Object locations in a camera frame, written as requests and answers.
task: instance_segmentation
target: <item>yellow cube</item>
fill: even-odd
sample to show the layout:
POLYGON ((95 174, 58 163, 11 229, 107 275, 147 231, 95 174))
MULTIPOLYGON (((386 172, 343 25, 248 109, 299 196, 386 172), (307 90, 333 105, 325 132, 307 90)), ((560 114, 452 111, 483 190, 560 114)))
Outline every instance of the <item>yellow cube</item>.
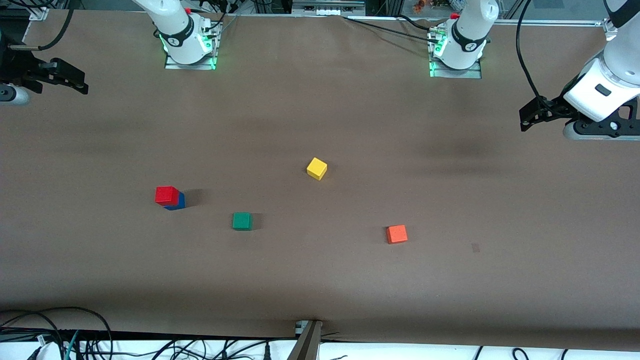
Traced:
POLYGON ((307 166, 307 174, 316 180, 322 180, 324 173, 326 172, 326 163, 322 162, 318 158, 314 158, 307 166))

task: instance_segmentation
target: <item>blue cable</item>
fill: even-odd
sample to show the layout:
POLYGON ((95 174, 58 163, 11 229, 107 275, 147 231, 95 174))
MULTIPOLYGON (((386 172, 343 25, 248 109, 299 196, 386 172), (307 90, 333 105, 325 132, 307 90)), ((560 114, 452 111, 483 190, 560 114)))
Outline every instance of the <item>blue cable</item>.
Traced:
POLYGON ((76 336, 78 336, 78 332, 80 332, 80 330, 76 330, 76 333, 73 335, 73 337, 71 337, 71 342, 69 342, 69 347, 67 349, 67 352, 65 352, 65 360, 69 360, 69 357, 71 356, 71 348, 76 342, 76 336))

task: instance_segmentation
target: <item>orange cube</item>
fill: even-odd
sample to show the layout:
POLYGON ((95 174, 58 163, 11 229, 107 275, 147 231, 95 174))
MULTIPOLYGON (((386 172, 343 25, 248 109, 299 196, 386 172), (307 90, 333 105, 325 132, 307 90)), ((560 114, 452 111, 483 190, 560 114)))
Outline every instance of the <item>orange cube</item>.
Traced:
POLYGON ((387 228, 387 242, 389 242, 389 244, 403 243, 407 240, 404 225, 393 225, 387 228))

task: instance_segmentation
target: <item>white floor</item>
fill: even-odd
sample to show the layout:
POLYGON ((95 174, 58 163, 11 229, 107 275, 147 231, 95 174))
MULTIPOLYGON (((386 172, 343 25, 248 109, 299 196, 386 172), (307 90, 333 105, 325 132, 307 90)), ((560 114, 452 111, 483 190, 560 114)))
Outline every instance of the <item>white floor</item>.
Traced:
MULTIPOLYGON (((167 341, 116 341, 115 352, 127 352, 144 354, 160 349, 167 341)), ((189 341, 180 341, 178 345, 186 345, 189 341)), ((231 355, 235 350, 239 350, 255 341, 239 341, 227 351, 231 355)), ((217 354, 224 344, 224 341, 206 341, 207 357, 217 354)), ((295 342, 291 340, 271 342, 272 360, 286 360, 295 342)), ((37 342, 32 343, 0 343, 0 360, 26 360, 31 353, 38 348, 37 342)), ((202 354, 204 344, 196 342, 189 347, 189 350, 202 354)), ((109 343, 100 343, 100 350, 109 351, 109 343)), ((511 356, 512 348, 507 347, 484 347, 479 360, 513 360, 511 356)), ((562 349, 550 348, 525 348, 530 360, 559 360, 562 349)), ((455 346, 455 345, 411 345, 393 343, 323 343, 320 346, 319 360, 334 360, 342 356, 347 356, 344 360, 473 360, 477 347, 455 346)), ((167 350, 158 360, 168 360, 173 354, 172 350, 167 350)), ((249 356, 253 360, 262 360, 264 356, 264 345, 251 348, 241 355, 249 356)), ((143 357, 131 357, 127 355, 113 356, 113 360, 150 360, 153 355, 143 357)), ((178 360, 192 360, 186 356, 180 356, 178 360)), ((640 353, 637 352, 609 352, 592 350, 569 350, 565 360, 640 360, 640 353)), ((53 344, 46 345, 38 356, 38 360, 60 360, 60 353, 53 344)))

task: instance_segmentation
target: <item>green cube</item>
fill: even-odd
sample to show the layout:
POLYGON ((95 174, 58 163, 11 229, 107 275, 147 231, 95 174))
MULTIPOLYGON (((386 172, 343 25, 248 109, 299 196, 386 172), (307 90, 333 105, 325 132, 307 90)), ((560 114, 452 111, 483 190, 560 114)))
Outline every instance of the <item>green cube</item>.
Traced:
POLYGON ((234 230, 249 231, 253 227, 253 218, 251 213, 234 213, 234 221, 232 224, 234 230))

